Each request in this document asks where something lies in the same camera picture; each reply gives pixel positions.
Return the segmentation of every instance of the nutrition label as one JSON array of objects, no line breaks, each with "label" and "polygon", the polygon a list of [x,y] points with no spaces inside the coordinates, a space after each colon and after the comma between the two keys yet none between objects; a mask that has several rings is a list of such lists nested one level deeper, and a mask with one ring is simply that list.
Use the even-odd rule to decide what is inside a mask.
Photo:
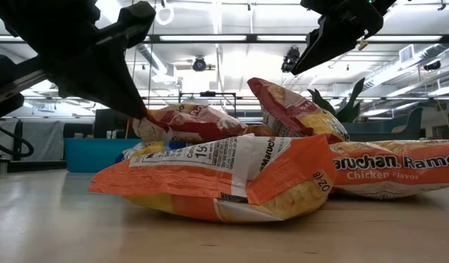
[{"label": "nutrition label", "polygon": [[155,165],[192,165],[230,172],[234,168],[238,137],[191,147],[138,156],[130,167]]}]

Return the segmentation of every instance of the desk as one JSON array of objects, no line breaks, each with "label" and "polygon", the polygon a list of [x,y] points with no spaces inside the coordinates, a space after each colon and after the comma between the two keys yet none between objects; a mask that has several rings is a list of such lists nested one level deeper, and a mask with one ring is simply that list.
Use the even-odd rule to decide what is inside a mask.
[{"label": "desk", "polygon": [[0,178],[0,262],[449,262],[449,188],[330,199],[286,222],[195,221],[87,192],[90,175]]}]

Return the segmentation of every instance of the teal container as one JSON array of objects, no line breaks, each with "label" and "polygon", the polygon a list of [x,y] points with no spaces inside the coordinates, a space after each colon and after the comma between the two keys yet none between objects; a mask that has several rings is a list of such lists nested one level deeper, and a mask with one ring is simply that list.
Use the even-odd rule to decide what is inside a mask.
[{"label": "teal container", "polygon": [[66,169],[69,172],[99,172],[115,164],[122,151],[140,139],[65,139]]}]

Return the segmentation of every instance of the white cable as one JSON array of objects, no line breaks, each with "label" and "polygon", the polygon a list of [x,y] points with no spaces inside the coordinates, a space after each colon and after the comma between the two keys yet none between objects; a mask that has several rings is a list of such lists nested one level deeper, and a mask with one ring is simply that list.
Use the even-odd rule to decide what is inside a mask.
[{"label": "white cable", "polygon": [[[174,20],[174,7],[172,5],[167,4],[167,0],[164,0],[164,6],[165,7],[161,7],[158,12],[156,13],[156,22],[158,22],[158,24],[165,26],[167,24],[170,24],[173,20]],[[169,17],[166,20],[162,20],[161,16],[159,15],[159,13],[162,10],[169,10]]]}]

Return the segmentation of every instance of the wooden table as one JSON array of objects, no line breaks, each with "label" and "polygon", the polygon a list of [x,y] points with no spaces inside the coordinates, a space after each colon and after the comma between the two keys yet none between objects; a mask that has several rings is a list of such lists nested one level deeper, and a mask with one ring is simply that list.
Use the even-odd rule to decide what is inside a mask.
[{"label": "wooden table", "polygon": [[87,192],[90,175],[0,178],[1,262],[449,262],[449,188],[330,199],[275,224],[194,221]]}]

